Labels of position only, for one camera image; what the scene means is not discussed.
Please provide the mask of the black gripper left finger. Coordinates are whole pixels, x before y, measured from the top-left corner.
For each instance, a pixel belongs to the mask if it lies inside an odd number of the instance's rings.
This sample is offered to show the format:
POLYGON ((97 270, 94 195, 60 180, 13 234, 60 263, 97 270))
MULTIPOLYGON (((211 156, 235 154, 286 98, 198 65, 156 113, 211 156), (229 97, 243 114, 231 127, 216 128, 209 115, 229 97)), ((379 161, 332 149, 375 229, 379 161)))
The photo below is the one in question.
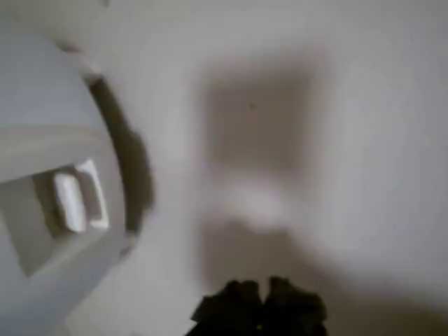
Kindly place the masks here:
POLYGON ((190 318, 194 326, 186 335, 262 335, 262 308, 257 281, 231 280, 202 298, 190 318))

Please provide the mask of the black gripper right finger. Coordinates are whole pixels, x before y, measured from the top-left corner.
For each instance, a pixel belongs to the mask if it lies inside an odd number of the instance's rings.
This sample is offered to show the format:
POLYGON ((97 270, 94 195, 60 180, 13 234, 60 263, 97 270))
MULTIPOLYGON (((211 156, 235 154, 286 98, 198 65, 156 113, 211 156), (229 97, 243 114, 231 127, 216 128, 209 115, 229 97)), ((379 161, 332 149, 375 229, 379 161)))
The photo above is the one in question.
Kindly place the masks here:
POLYGON ((269 293, 261 311, 263 335, 327 335, 328 317, 323 299, 289 279, 269 278, 269 293))

